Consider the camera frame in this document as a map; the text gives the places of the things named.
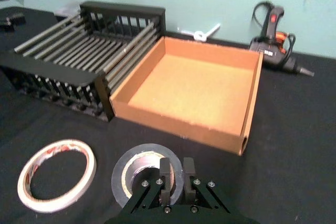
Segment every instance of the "open cardboard box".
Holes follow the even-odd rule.
[[[117,117],[241,155],[262,54],[161,38],[111,96]]]

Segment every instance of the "dish rack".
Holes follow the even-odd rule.
[[[109,96],[164,33],[164,8],[84,2],[1,54],[0,68],[24,94],[109,121]]]

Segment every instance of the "table surface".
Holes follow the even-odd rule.
[[[0,33],[9,50],[56,22],[52,13],[11,7],[27,24]],[[149,127],[114,118],[110,123],[16,92],[0,73],[0,223],[104,223],[120,211],[111,174],[128,149],[157,143],[181,160],[193,157],[204,180],[222,186],[238,209],[261,223],[335,223],[336,60],[296,54],[313,78],[263,69],[247,149],[242,157]],[[17,196],[19,174],[45,145],[64,138],[89,144],[97,171],[87,192],[54,214],[26,208]],[[65,193],[81,177],[85,158],[73,152],[47,160],[32,192],[47,199]]]

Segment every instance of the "duct tape roll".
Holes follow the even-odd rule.
[[[141,144],[127,152],[116,163],[111,187],[116,201],[124,207],[132,196],[134,179],[147,168],[160,168],[160,159],[168,157],[171,170],[171,204],[177,202],[183,191],[183,170],[179,158],[168,148],[159,144]]]
[[[82,152],[86,157],[86,169],[80,181],[67,193],[49,200],[40,200],[30,192],[31,179],[39,166],[47,159],[64,151]],[[17,183],[17,193],[22,203],[36,212],[56,212],[76,202],[89,188],[96,173],[96,159],[91,148],[79,140],[61,140],[42,148],[24,166]]]

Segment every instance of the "red switch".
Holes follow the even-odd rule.
[[[271,22],[274,23],[275,21],[277,21],[277,15],[272,14],[271,15]]]

